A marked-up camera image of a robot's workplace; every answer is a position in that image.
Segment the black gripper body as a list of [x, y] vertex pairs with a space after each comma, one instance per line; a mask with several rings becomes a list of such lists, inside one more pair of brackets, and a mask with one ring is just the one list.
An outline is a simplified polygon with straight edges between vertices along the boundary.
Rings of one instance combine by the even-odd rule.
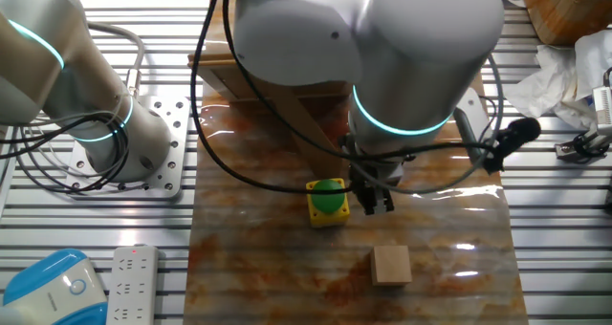
[[355, 194], [370, 189], [403, 193], [399, 183], [403, 178], [400, 163], [351, 163], [350, 182]]

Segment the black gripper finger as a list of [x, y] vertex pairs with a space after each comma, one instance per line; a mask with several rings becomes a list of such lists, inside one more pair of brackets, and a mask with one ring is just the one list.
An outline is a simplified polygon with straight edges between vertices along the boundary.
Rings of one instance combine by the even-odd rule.
[[395, 209], [393, 199], [389, 190], [375, 191], [375, 213], [384, 214]]
[[376, 207], [376, 193], [374, 190], [362, 190], [357, 193], [358, 201], [363, 207], [365, 215], [373, 215]]

